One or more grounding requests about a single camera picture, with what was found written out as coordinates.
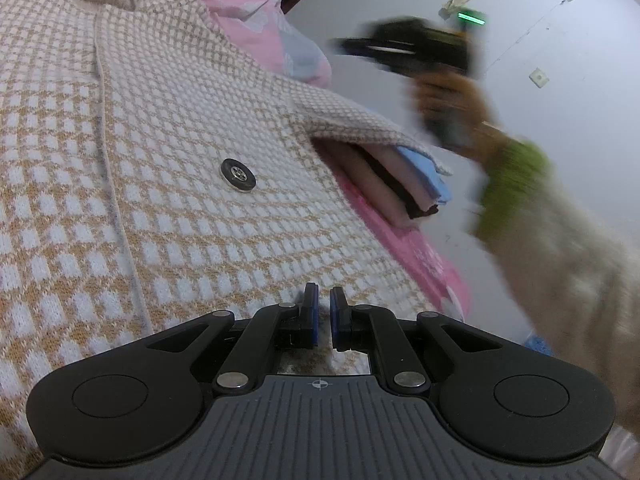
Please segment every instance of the houndstooth jacket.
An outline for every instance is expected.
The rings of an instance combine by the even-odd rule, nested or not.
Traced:
[[[261,69],[200,0],[0,0],[0,476],[38,460],[24,406],[56,367],[305,282],[430,306],[354,213],[313,138],[422,141]],[[242,162],[256,186],[220,173]],[[300,372],[366,370],[328,334]]]

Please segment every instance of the silver screw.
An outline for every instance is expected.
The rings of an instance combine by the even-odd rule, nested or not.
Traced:
[[[427,379],[418,372],[400,372],[394,377],[394,382],[403,388],[417,388],[422,386]]]
[[[226,372],[218,376],[217,382],[223,388],[242,388],[249,382],[249,377],[242,372]]]

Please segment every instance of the coat sleeve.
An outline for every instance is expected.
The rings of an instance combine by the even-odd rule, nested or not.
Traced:
[[[557,357],[590,370],[640,434],[640,253],[581,210],[532,144],[488,171],[476,226],[516,302]]]

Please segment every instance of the brown and white checkered fabric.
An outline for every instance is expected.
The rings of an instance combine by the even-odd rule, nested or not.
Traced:
[[[354,213],[313,137],[420,144],[262,70],[199,0],[0,0],[0,474],[39,458],[24,406],[56,367],[306,282],[405,317],[429,308]],[[229,186],[225,158],[252,192]],[[328,335],[289,370],[354,373]]]

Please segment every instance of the hand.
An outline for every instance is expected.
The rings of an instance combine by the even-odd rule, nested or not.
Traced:
[[[457,154],[486,169],[494,155],[510,142],[502,131],[489,126],[491,117],[484,98],[468,77],[442,69],[420,74],[414,81],[415,108],[425,121],[437,120],[447,108],[459,111],[471,143],[456,150]]]

